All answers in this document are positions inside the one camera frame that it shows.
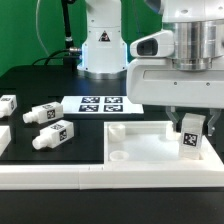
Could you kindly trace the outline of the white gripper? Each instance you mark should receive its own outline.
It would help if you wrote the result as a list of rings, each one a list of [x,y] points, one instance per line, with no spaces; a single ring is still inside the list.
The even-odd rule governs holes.
[[[170,56],[134,57],[127,69],[126,93],[132,103],[167,106],[174,131],[179,130],[180,121],[176,107],[212,108],[207,123],[212,136],[224,109],[224,56],[215,58],[210,69],[200,71],[177,70]]]

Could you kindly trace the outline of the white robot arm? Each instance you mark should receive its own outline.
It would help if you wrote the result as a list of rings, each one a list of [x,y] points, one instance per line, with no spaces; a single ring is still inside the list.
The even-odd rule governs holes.
[[[129,100],[164,106],[174,124],[178,107],[208,108],[207,133],[224,109],[224,0],[144,0],[152,12],[131,44],[121,37],[121,1],[85,0],[87,39],[79,73],[107,79],[127,72]]]

